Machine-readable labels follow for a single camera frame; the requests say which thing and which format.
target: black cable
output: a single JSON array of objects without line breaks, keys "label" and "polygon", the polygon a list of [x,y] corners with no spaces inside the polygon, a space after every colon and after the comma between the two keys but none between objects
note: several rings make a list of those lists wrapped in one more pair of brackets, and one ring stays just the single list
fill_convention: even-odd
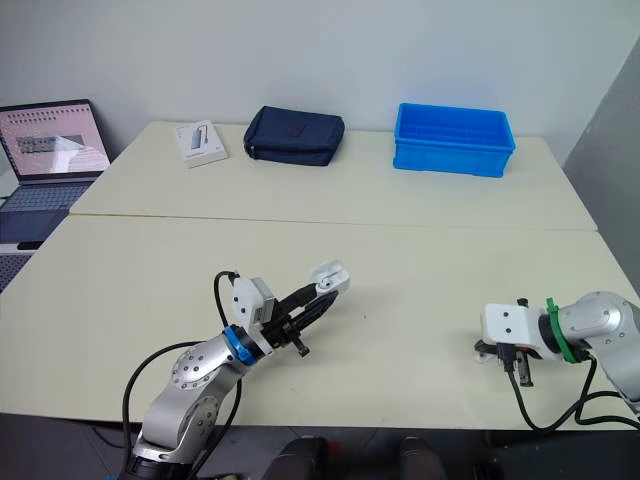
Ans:
[{"label": "black cable", "polygon": [[227,433],[227,430],[229,430],[229,427],[231,427],[231,423],[233,422],[233,419],[235,418],[236,413],[238,412],[238,407],[240,406],[241,398],[242,398],[242,380],[238,380],[238,383],[236,384],[236,397],[233,400],[233,407],[231,408],[231,413],[229,413],[229,417],[227,418],[227,421],[222,427],[222,430],[220,430],[220,434],[218,434],[218,436],[215,437],[215,440],[211,442],[211,445],[207,446],[204,449],[202,455],[200,455],[200,458],[193,464],[191,473],[189,473],[189,476],[186,478],[186,480],[194,480],[196,478],[198,471],[202,468],[202,466],[205,464],[209,456],[213,453],[213,451],[216,449],[216,447],[218,446],[222,438],[225,436],[225,434]]},{"label": "black cable", "polygon": [[100,433],[100,431],[98,430],[97,427],[91,427],[91,430],[93,430],[93,433],[95,434],[96,437],[98,437],[100,440],[102,440],[102,442],[108,446],[110,446],[111,448],[118,448],[118,449],[123,449],[124,445],[118,445],[116,443],[111,442],[110,440],[108,440],[104,435],[102,435]]},{"label": "black cable", "polygon": [[[223,270],[222,272],[219,272],[213,279],[213,295],[216,299],[216,307],[218,308],[218,314],[220,315],[220,320],[222,321],[222,324],[225,327],[228,327],[229,323],[227,322],[227,317],[224,314],[224,308],[222,307],[222,302],[220,301],[220,279],[224,276],[228,277],[229,281],[233,283],[233,279],[237,278],[238,274],[235,272],[230,272],[228,270]],[[227,418],[227,421],[222,427],[222,430],[220,430],[220,433],[216,437],[212,437],[214,438],[214,440],[211,441],[211,443],[205,447],[205,449],[203,450],[203,453],[200,455],[198,460],[193,464],[191,473],[189,473],[187,480],[193,480],[196,478],[198,471],[202,468],[202,466],[205,464],[209,456],[213,453],[213,451],[216,449],[218,444],[222,441],[222,438],[225,436],[225,434],[229,430],[229,427],[231,427],[231,423],[233,422],[233,419],[235,418],[236,413],[238,412],[238,407],[240,406],[241,399],[242,399],[242,379],[238,380],[238,383],[236,383],[236,396],[233,400],[233,407],[231,407],[231,412],[229,413],[229,417]]]},{"label": "black cable", "polygon": [[[581,397],[586,396],[587,393],[589,392],[591,381],[593,380],[593,376],[596,373],[596,367],[598,366],[598,361],[595,359],[593,355],[589,354],[589,360],[591,360],[591,367],[589,368],[589,373],[587,374],[587,381],[585,382],[585,385],[582,388],[582,393],[580,394]],[[620,397],[620,394],[618,392],[610,392],[610,393],[613,394],[611,396]],[[581,418],[582,407],[584,407],[584,403],[578,407],[573,417],[575,422],[578,425],[596,425],[598,423],[613,422],[613,423],[623,423],[625,425],[629,425],[630,427],[640,430],[640,423],[634,422],[633,420],[629,420],[628,418],[625,418],[625,417],[620,417],[618,415],[603,415],[600,417]]]},{"label": "black cable", "polygon": [[[224,276],[228,277],[229,281],[233,283],[233,279],[237,278],[238,274],[228,270],[223,270],[222,272],[219,272],[213,280],[213,295],[216,301],[218,314],[220,315],[220,320],[222,321],[222,324],[224,325],[224,327],[228,327],[229,323],[227,322],[227,317],[224,313],[224,308],[222,307],[222,301],[220,300],[220,279]],[[136,370],[131,375],[131,378],[129,378],[129,382],[125,387],[124,394],[122,396],[122,431],[123,431],[123,437],[124,437],[123,448],[125,449],[124,460],[122,464],[123,472],[126,472],[129,462],[131,461],[132,445],[131,445],[131,423],[129,421],[129,400],[131,397],[131,390],[133,389],[133,385],[135,384],[136,380],[142,373],[142,370],[144,370],[147,367],[147,365],[149,365],[153,360],[158,358],[160,355],[167,353],[171,350],[175,350],[177,348],[191,347],[198,343],[201,343],[201,341],[181,342],[181,343],[169,345],[168,347],[164,347],[158,350],[157,352],[149,355],[140,365],[138,365],[138,368],[136,368]],[[220,434],[215,438],[215,441],[213,441],[210,446],[206,447],[206,449],[204,450],[204,453],[200,456],[199,460],[194,464],[193,469],[189,474],[189,477],[188,477],[189,479],[195,478],[195,475],[197,474],[198,470],[202,467],[202,465],[204,465],[209,455],[211,455],[213,450],[218,446],[218,444],[222,440],[222,437],[224,437],[224,435],[227,433],[227,430],[229,430],[229,427],[231,426],[231,423],[233,422],[233,419],[235,418],[236,413],[238,411],[238,407],[240,406],[241,398],[242,398],[242,380],[238,380],[238,383],[236,384],[236,396],[233,402],[231,413],[229,414],[229,418],[227,418],[227,421],[225,422],[222,430],[220,431]]]},{"label": "black cable", "polygon": [[[589,373],[587,374],[587,378],[585,379],[585,383],[584,386],[582,388],[582,394],[580,395],[580,398],[575,401],[561,416],[560,418],[558,418],[558,420],[556,420],[555,422],[553,422],[551,425],[548,425],[546,427],[539,427],[538,425],[536,425],[535,423],[533,423],[533,421],[531,420],[531,417],[529,417],[529,414],[527,412],[527,409],[524,405],[524,400],[522,399],[522,394],[520,393],[520,387],[518,386],[518,382],[515,379],[515,376],[513,374],[513,371],[508,371],[507,372],[507,376],[509,377],[509,382],[511,383],[511,387],[513,388],[513,393],[516,396],[516,401],[518,402],[518,408],[520,409],[520,413],[522,414],[522,418],[524,418],[524,421],[526,422],[526,424],[529,426],[529,428],[531,428],[531,430],[535,431],[535,432],[540,432],[540,433],[546,433],[546,432],[552,432],[554,430],[556,430],[560,425],[562,425],[564,422],[567,421],[567,419],[569,417],[571,417],[571,415],[574,412],[577,412],[578,410],[582,410],[582,407],[584,406],[584,404],[588,401],[591,401],[595,398],[601,398],[601,397],[619,397],[620,395],[617,392],[608,392],[608,391],[602,391],[602,392],[594,392],[594,393],[589,393],[586,394],[586,392],[589,391],[589,387],[591,386],[591,381],[593,380],[593,376],[595,374],[595,366],[597,365],[597,363],[593,363],[591,364],[591,367],[589,368]],[[619,421],[619,419],[623,419],[624,417],[611,417],[611,419],[609,420],[603,420],[603,421],[613,421],[613,422],[617,422]],[[640,423],[634,422],[633,420],[628,420],[626,418],[624,418],[624,421],[621,421],[620,423],[625,423],[627,425],[630,425],[634,428],[640,429]]]},{"label": "black cable", "polygon": [[232,278],[236,278],[237,274],[228,270],[219,272],[213,279],[213,296],[216,299],[216,307],[218,308],[218,314],[220,315],[220,320],[222,320],[222,325],[224,325],[226,328],[229,326],[229,322],[227,322],[227,316],[224,314],[222,301],[220,301],[220,279],[225,276],[228,277],[229,280],[231,280]]},{"label": "black cable", "polygon": [[158,358],[160,355],[170,352],[171,350],[175,350],[177,348],[192,347],[193,345],[196,345],[198,343],[201,343],[201,342],[200,341],[180,342],[180,343],[175,343],[173,345],[169,345],[168,347],[161,348],[157,352],[152,353],[147,358],[145,358],[144,361],[140,365],[138,365],[138,368],[135,369],[135,371],[133,372],[133,375],[131,375],[131,378],[129,378],[129,382],[127,382],[127,386],[124,389],[124,394],[122,395],[122,433],[124,436],[124,449],[125,449],[124,460],[122,462],[123,472],[127,471],[127,466],[131,461],[131,423],[129,421],[129,399],[131,397],[131,390],[133,389],[134,383],[136,383],[136,380],[140,376],[140,373],[142,373],[142,370],[144,370],[147,365],[149,365],[153,360]]}]

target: laptop keyboard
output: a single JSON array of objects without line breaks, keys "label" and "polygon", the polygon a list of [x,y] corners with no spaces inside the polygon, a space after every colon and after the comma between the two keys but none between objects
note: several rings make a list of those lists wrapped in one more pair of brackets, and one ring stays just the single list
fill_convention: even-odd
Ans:
[{"label": "laptop keyboard", "polygon": [[19,188],[3,205],[3,212],[68,210],[88,185]]},{"label": "laptop keyboard", "polygon": [[31,255],[27,254],[3,254],[0,255],[0,292],[13,280],[20,269],[24,267]]}]

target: robotic arm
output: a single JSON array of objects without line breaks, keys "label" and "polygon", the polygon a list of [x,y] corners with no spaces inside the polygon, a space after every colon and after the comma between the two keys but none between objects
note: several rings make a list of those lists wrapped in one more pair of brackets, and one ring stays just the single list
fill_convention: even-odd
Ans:
[{"label": "robotic arm", "polygon": [[[238,380],[261,358],[288,343],[301,356],[309,353],[300,332],[349,286],[349,274],[338,261],[313,270],[312,283],[280,301],[261,278],[232,274],[230,280],[239,324],[180,355],[169,383],[144,417],[121,480],[187,478],[213,432],[223,399]],[[298,308],[303,310],[292,317]]]},{"label": "robotic arm", "polygon": [[[521,386],[533,386],[527,356],[578,363],[595,352],[615,389],[640,414],[640,310],[613,293],[594,292],[575,304],[558,308],[547,299],[547,309],[489,304],[482,316],[482,340],[475,349],[480,358],[497,355],[517,360]],[[515,350],[516,358],[509,351]],[[505,370],[513,370],[513,364]]]}]

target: gray wall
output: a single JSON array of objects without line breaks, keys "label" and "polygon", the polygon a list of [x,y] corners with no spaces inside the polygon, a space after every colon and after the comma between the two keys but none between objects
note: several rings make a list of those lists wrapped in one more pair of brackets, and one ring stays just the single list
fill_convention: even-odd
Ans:
[{"label": "gray wall", "polygon": [[565,171],[640,292],[640,41],[571,152]]},{"label": "gray wall", "polygon": [[263,104],[374,130],[402,101],[497,108],[563,162],[638,25],[637,0],[0,0],[0,105],[90,98],[115,153]]}]

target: laptop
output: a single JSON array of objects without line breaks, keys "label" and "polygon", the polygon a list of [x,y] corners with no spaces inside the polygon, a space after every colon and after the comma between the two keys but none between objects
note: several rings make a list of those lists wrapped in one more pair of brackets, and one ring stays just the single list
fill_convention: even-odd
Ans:
[{"label": "laptop", "polygon": [[19,187],[0,206],[0,243],[42,242],[111,163],[89,100],[0,107]]}]

